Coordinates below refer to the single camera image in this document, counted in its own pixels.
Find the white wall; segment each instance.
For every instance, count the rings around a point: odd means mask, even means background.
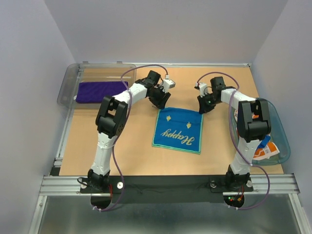
[[[287,0],[45,0],[78,62],[252,62]]]
[[[295,173],[312,223],[312,1],[289,0],[252,65],[260,95],[272,101],[291,147],[284,164]]]
[[[0,233],[27,233],[64,121],[57,106],[74,59],[43,0],[0,7]]]

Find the plastic container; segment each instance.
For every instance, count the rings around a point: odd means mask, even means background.
[[[133,64],[72,64],[65,73],[62,86],[58,94],[58,104],[74,109],[98,109],[100,103],[77,103],[75,96],[80,82],[120,81],[120,76],[127,70],[136,67]],[[136,71],[126,74],[123,79],[129,87],[135,82]]]
[[[268,104],[269,104],[269,112],[270,112],[270,119],[271,119],[271,141],[275,143],[280,153],[278,153],[277,155],[271,156],[268,159],[252,161],[253,164],[262,165],[262,166],[270,166],[270,165],[284,163],[289,159],[291,155],[291,149],[289,147],[289,143],[287,141],[287,137],[286,137],[283,125],[281,123],[281,120],[279,119],[277,110],[271,102],[268,101]],[[231,131],[234,133],[236,144],[238,144],[236,121],[234,119],[234,108],[232,108],[231,117],[232,117]]]

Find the teal basket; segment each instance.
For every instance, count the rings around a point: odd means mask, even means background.
[[[287,141],[287,137],[279,119],[278,113],[276,108],[273,106],[271,102],[268,101],[269,104],[269,112],[270,112],[270,119],[271,119],[271,141],[278,147],[279,153],[271,156],[268,159],[264,160],[253,160],[253,164],[261,165],[261,166],[271,166],[280,163],[286,162],[290,155],[291,149],[289,147],[289,143]],[[238,144],[238,135],[236,131],[236,121],[234,119],[234,108],[232,108],[232,129],[235,136],[236,144]]]

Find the table top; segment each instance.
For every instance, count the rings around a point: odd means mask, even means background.
[[[164,77],[161,68],[141,68],[136,78],[144,78],[150,70]],[[240,92],[250,97],[258,97],[254,80],[248,67],[180,67],[168,68],[170,79],[176,82],[166,107],[199,110],[194,89],[199,77],[207,72],[224,72],[240,85]],[[202,81],[210,84],[210,79],[220,75],[210,75]],[[235,83],[224,76],[227,86]],[[75,110],[65,147],[60,176],[85,176],[90,169],[98,142],[95,119],[98,110]],[[118,165],[125,176],[168,176],[168,175],[223,175],[234,159],[235,148],[231,142],[228,124],[228,104],[220,103],[204,115],[201,154],[152,147],[158,109],[146,98],[131,109],[128,122],[116,143],[115,153]],[[283,174],[281,165],[264,167],[269,174]],[[252,174],[262,174],[251,168]],[[111,160],[110,175],[118,175]]]

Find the purple cloth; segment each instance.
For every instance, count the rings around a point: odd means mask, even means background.
[[[122,93],[126,87],[121,81],[81,82],[79,83],[76,102],[101,103],[104,96]]]

